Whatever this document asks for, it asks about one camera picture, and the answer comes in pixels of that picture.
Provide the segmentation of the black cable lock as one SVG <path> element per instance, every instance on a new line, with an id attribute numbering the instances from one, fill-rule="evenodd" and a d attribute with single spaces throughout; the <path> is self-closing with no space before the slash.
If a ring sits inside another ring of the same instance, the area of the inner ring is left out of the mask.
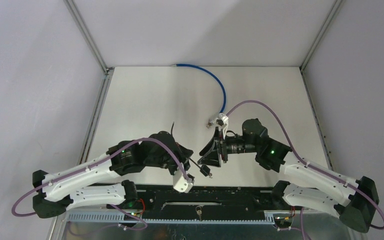
<path id="1" fill-rule="evenodd" d="M 171 134 L 172 136 L 174 136 L 174 135 L 173 135 L 174 126 L 175 126 L 175 122 L 173 121 L 172 124 L 171 124 L 171 127 L 170 127 L 170 134 Z M 199 169 L 200 173 L 203 174 L 205 177 L 208 177 L 208 174 L 211 173 L 211 171 L 210 171 L 209 168 L 208 168 L 208 169 L 204 168 L 203 165 L 199 165 L 199 164 L 198 164 L 196 161 L 194 161 L 192 158 L 189 158 L 188 161 L 189 161 L 190 163 L 193 163 L 193 165 L 195 165 L 195 166 Z"/>

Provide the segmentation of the padlock key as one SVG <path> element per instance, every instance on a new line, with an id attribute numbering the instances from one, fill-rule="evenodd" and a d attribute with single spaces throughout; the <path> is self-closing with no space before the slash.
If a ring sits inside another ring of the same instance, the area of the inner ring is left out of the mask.
<path id="1" fill-rule="evenodd" d="M 197 205 L 195 208 L 196 214 L 198 216 L 199 221 L 202 221 L 202 207 Z"/>

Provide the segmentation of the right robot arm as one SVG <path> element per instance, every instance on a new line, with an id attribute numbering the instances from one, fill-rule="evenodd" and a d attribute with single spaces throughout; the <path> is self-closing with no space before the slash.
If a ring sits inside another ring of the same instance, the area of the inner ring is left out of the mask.
<path id="1" fill-rule="evenodd" d="M 228 136 L 226 123 L 218 120 L 212 139 L 199 153 L 198 163 L 219 168 L 229 155 L 254 153 L 255 161 L 264 169 L 309 185 L 302 187 L 279 180 L 270 196 L 275 208 L 310 208 L 339 219 L 354 231 L 369 231 L 375 206 L 379 204 L 376 184 L 371 178 L 355 179 L 318 164 L 288 158 L 291 147 L 270 138 L 268 129 L 257 118 L 245 120 L 241 129 L 241 135 Z"/>

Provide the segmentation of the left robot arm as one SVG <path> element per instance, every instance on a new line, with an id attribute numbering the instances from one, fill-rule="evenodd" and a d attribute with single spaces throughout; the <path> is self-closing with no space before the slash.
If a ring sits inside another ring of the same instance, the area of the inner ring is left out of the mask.
<path id="1" fill-rule="evenodd" d="M 172 134 L 160 131 L 147 138 L 121 141 L 99 157 L 64 171 L 37 170 L 32 174 L 37 189 L 32 198 L 34 213 L 47 219 L 84 206 L 122 204 L 133 208 L 138 202 L 133 181 L 102 183 L 139 173 L 146 167 L 167 169 L 174 190 L 187 193 L 194 185 L 194 177 L 187 173 L 193 153 L 176 142 Z"/>

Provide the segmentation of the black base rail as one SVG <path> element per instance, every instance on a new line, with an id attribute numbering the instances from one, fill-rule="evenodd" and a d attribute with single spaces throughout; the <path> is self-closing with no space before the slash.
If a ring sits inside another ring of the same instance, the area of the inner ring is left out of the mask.
<path id="1" fill-rule="evenodd" d="M 296 208 L 272 198 L 270 187 L 195 186 L 180 193 L 169 185 L 136 185 L 137 197 L 118 208 L 137 210 L 148 220 L 198 220 L 196 206 L 202 207 L 202 222 L 271 221 L 270 212 L 290 218 Z"/>

